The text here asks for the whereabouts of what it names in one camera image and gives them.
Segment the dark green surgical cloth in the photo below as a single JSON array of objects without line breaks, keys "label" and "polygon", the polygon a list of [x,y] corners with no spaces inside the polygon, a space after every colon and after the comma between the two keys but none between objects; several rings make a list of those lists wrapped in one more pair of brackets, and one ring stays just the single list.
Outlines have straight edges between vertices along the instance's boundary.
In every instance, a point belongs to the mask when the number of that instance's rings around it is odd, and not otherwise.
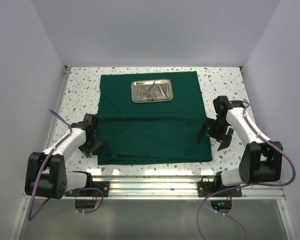
[{"label": "dark green surgical cloth", "polygon": [[[136,103],[132,83],[171,81],[173,99]],[[206,119],[195,71],[102,75],[95,134],[102,146],[95,151],[99,165],[148,165],[210,162],[208,136],[199,140]]]}]

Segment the stainless steel instrument tray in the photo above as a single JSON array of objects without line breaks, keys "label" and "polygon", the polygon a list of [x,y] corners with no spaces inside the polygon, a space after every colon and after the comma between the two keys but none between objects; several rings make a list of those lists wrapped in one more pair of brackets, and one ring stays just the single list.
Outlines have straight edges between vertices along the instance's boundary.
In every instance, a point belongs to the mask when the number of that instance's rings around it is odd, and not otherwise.
[{"label": "stainless steel instrument tray", "polygon": [[[139,100],[139,93],[140,91],[138,88],[143,85],[146,90],[148,90],[151,85],[155,82],[154,87],[151,90],[151,94],[156,94],[157,100],[155,101],[146,101],[146,100]],[[161,85],[163,89],[166,91],[168,99],[164,99],[158,85]],[[143,104],[143,103],[159,103],[159,102],[169,102],[174,98],[173,86],[172,82],[169,79],[151,79],[151,80],[139,80],[133,81],[131,83],[131,99],[134,103]]]}]

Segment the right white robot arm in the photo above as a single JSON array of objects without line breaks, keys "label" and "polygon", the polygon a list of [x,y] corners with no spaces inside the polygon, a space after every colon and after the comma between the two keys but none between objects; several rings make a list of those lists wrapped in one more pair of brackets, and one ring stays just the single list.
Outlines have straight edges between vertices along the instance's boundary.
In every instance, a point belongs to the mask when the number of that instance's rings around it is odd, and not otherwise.
[{"label": "right white robot arm", "polygon": [[213,100],[216,118],[207,117],[201,126],[198,139],[205,136],[215,139],[219,150],[228,148],[236,133],[245,146],[237,168],[220,171],[214,177],[213,192],[225,196],[233,186],[276,182],[281,177],[283,146],[264,135],[247,113],[242,100],[230,101],[227,96]]}]

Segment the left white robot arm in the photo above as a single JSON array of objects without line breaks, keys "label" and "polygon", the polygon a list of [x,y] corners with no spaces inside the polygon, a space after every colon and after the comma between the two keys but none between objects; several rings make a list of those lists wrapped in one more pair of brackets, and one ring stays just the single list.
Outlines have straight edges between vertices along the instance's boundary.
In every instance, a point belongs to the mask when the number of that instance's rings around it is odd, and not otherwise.
[{"label": "left white robot arm", "polygon": [[95,131],[98,118],[85,114],[82,121],[72,123],[66,134],[54,145],[28,157],[25,193],[48,199],[61,199],[66,192],[79,192],[82,196],[93,193],[92,175],[86,171],[66,171],[66,161],[76,151],[90,158],[102,142]]}]

